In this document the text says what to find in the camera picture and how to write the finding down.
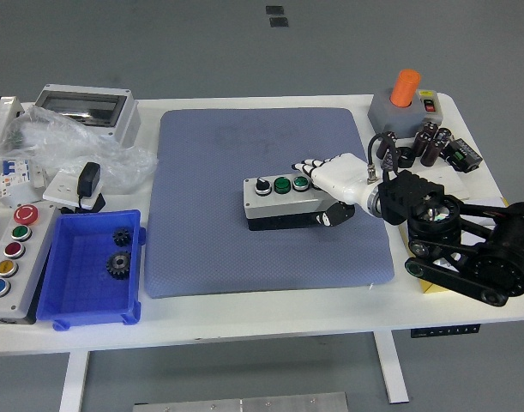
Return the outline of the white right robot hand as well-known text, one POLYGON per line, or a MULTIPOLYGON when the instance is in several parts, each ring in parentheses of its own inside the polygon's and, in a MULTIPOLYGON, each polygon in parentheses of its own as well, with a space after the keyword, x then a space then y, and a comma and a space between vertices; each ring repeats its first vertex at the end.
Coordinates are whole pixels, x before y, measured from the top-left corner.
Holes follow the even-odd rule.
POLYGON ((308 176, 312 183, 328 193, 336 202, 319 213, 316 221, 325 227, 335 227, 354 214, 355 206, 374 215, 370 196, 375 184, 367 184, 367 164, 351 153, 344 153, 329 160, 304 160, 292 165, 308 176))

